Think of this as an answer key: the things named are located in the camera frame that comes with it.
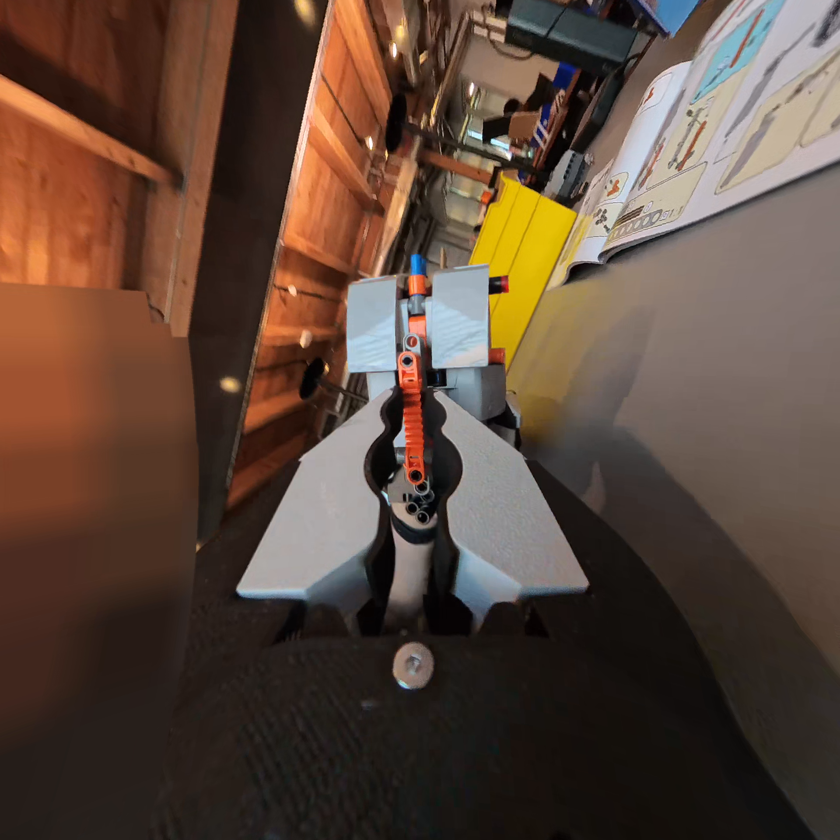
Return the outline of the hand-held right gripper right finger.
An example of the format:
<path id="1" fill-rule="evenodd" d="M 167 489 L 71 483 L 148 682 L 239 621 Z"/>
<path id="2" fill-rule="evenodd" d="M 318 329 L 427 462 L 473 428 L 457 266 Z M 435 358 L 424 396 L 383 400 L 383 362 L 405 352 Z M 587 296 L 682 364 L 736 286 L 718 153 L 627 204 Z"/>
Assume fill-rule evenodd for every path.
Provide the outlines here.
<path id="1" fill-rule="evenodd" d="M 455 557 L 444 588 L 464 604 L 477 631 L 498 603 L 582 594 L 589 581 L 526 459 L 448 396 L 436 459 L 454 451 L 452 490 L 437 490 L 443 535 Z"/>

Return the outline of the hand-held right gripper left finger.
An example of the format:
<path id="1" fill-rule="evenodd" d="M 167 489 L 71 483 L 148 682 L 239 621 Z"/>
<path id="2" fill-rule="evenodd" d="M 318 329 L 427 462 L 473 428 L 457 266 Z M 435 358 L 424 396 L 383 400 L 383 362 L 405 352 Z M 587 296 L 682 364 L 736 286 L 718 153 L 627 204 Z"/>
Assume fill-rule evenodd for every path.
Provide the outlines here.
<path id="1" fill-rule="evenodd" d="M 330 606 L 360 634 L 381 633 L 395 569 L 385 493 L 395 435 L 391 388 L 300 458 L 238 596 Z"/>

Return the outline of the grey orange toy robot model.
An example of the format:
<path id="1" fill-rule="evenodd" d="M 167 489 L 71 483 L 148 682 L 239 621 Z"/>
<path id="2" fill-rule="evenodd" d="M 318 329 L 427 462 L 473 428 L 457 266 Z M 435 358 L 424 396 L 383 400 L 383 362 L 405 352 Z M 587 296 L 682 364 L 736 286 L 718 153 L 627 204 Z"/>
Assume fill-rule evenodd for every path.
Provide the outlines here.
<path id="1" fill-rule="evenodd" d="M 427 273 L 414 255 L 405 276 L 352 283 L 346 314 L 350 373 L 364 374 L 370 398 L 396 389 L 402 426 L 394 449 L 406 514 L 425 525 L 433 518 L 433 431 L 424 404 L 443 392 L 477 421 L 509 427 L 516 436 L 518 410 L 507 389 L 507 351 L 493 347 L 490 303 L 510 291 L 508 275 L 488 264 Z"/>

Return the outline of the grey desk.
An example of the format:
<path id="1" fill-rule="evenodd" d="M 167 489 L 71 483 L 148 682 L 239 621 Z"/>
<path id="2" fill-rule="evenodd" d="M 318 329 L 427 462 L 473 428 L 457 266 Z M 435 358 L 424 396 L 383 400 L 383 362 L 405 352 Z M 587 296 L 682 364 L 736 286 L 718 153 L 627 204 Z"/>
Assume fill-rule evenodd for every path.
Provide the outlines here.
<path id="1" fill-rule="evenodd" d="M 630 76 L 692 61 L 705 2 Z M 702 838 L 838 838 L 838 162 L 573 267 L 512 365 L 527 455 L 594 566 L 558 635 L 660 683 L 734 803 Z"/>

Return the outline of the yellow plastic bin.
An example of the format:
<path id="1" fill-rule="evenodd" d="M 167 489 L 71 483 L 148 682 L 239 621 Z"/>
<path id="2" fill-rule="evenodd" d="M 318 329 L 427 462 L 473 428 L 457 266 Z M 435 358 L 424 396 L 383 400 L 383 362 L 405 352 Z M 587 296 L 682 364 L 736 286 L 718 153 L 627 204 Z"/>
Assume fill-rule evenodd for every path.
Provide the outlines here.
<path id="1" fill-rule="evenodd" d="M 501 175 L 486 206 L 471 265 L 506 277 L 508 290 L 490 296 L 490 358 L 505 351 L 509 370 L 577 218 L 574 210 Z"/>

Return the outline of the grey toy part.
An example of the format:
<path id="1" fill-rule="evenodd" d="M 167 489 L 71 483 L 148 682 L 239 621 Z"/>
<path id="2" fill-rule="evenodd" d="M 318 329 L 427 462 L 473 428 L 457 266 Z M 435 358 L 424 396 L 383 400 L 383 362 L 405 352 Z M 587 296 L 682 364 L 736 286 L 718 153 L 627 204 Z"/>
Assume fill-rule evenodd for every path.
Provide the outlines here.
<path id="1" fill-rule="evenodd" d="M 585 189 L 586 174 L 594 157 L 590 152 L 568 149 L 562 153 L 558 164 L 542 189 L 542 196 L 563 205 L 571 206 Z"/>

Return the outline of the open white instruction booklet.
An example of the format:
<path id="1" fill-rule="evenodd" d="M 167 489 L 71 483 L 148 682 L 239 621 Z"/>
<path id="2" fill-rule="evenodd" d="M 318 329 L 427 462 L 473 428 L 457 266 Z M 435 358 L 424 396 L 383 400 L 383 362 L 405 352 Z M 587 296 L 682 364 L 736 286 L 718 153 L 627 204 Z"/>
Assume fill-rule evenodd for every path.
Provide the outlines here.
<path id="1" fill-rule="evenodd" d="M 733 2 L 588 174 L 547 290 L 839 159 L 839 2 Z"/>

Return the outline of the dark grey flat box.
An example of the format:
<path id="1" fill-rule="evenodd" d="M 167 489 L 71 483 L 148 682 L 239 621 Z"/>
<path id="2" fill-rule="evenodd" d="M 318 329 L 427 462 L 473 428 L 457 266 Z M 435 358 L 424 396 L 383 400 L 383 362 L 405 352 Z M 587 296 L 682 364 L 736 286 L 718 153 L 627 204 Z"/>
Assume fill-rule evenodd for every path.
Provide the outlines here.
<path id="1" fill-rule="evenodd" d="M 550 1 L 514 1 L 505 44 L 607 77 L 630 57 L 637 31 Z"/>

